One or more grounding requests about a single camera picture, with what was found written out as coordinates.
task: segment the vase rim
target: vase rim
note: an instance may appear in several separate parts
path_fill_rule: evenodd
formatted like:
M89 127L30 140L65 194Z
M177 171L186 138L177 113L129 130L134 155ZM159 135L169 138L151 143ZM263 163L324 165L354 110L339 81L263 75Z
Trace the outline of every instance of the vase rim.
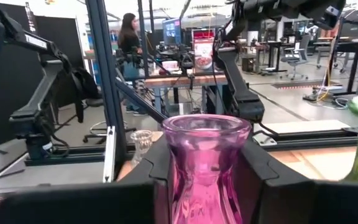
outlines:
M208 119L208 118L214 118L214 119L221 119L221 120L230 120L235 122L235 126L229 129L223 129L223 130L194 130L194 129L186 129L181 128L175 125L175 121L179 119L185 119L185 118L194 118L197 117L199 119ZM251 124L244 120L233 116L226 116L226 115L219 115L219 114L188 114L188 115L179 115L179 116L173 116L171 118L165 119L163 122L163 127L169 131L174 132L186 132L186 133L197 133L203 135L205 133L205 136L210 136L211 133L219 134L220 136L227 136L233 133L236 133L238 131L242 131L243 129L250 129Z

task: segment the black panel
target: black panel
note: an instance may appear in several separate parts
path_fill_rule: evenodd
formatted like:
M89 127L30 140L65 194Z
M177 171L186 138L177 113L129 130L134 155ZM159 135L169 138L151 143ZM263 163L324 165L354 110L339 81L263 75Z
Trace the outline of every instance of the black panel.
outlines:
M73 68L84 68L84 60L81 53L80 38L76 20L72 18L57 18L36 16L37 33L44 39L54 42L57 47L70 59ZM43 60L55 60L52 57L43 57ZM59 106L74 103L76 98L75 87L71 84L59 90L57 103Z
M13 19L29 31L24 6L0 4ZM0 53L0 144L14 139L9 116L27 104L43 77L37 53L5 45Z
M248 31L260 31L261 22L248 21Z
M161 41L164 41L163 30L155 30L153 34L154 42L160 44Z

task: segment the long dark hair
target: long dark hair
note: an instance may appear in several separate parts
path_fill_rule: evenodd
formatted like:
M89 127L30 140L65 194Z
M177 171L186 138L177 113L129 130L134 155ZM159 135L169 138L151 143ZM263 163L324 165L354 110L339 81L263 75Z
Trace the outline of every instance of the long dark hair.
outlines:
M118 45L121 45L126 37L136 36L136 32L132 26L132 21L135 19L135 15L132 13L127 13L122 18L122 26L118 35Z

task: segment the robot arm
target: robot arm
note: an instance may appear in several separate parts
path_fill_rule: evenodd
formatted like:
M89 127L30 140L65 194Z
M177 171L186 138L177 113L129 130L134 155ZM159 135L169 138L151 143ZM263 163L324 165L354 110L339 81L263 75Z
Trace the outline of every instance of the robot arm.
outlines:
M264 106L259 97L251 92L235 63L238 49L236 41L248 22L264 19L281 20L283 16L295 19L299 15L313 19L322 29L333 29L339 20L346 0L232 0L231 20L216 33L213 60L225 71L232 92L229 112L233 116L260 123Z
M65 54L57 46L48 40L38 37L23 30L22 26L10 18L0 9L0 51L4 43L18 45L34 50L40 55L51 55L56 61L48 61L43 64L46 75L41 80L35 93L29 102L21 109L13 112L10 122L18 138L24 138L27 142L33 142L38 148L50 144L53 136L53 124L45 120L45 105L48 105L48 93L57 77L72 75L71 64ZM82 114L76 106L78 119Z

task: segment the desk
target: desk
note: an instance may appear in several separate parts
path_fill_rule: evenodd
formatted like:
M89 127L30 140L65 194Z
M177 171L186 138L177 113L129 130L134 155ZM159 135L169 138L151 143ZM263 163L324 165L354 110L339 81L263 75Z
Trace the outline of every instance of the desk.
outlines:
M327 40L333 40L334 37L319 37L318 40L327 41ZM350 37L340 37L339 40L349 40Z
M266 126L273 128L279 133L291 133L339 129L347 125L337 120L326 120L266 124ZM356 147L277 151L270 152L269 154L307 178L335 181L343 179L350 172L354 157L356 156ZM123 165L117 180L121 180L131 170L131 162L127 161Z
M358 64L358 42L345 42L345 43L339 43L338 52L353 52L353 62L351 67L351 72L349 75L349 81L347 83L347 89L346 91L338 91L334 92L334 96L344 96L344 95L353 95L355 92L353 91L353 82L356 77L356 71L357 71L357 64ZM325 79L325 86L328 86L328 79Z
M227 80L225 75L216 75L216 83L217 88L219 89L219 92L222 96L223 93L223 85L227 85ZM193 86L202 86L202 105L205 105L205 87L208 86L215 86L215 80L213 75L205 75L205 76L196 76L193 81ZM180 78L170 78L170 77L164 77L164 78L149 78L145 80L145 87L153 89L155 94L155 108L162 112L162 104L161 104L161 91L164 90L164 101L167 105L168 103L168 93L167 90L170 90L172 88L180 88L180 87L189 87L190 86L190 79L187 77L180 77ZM223 114L223 105L220 99L218 98L216 100L216 114Z
M280 151L270 155L309 179L337 181L351 171L356 147Z
M273 41L273 42L260 42L260 44L268 45L268 68L262 69L269 73L276 73L276 72L286 72L287 70L280 70L280 54L281 54L281 46L288 45L283 44L280 41ZM274 64L274 48L277 48L277 58L276 58L276 66L273 67Z

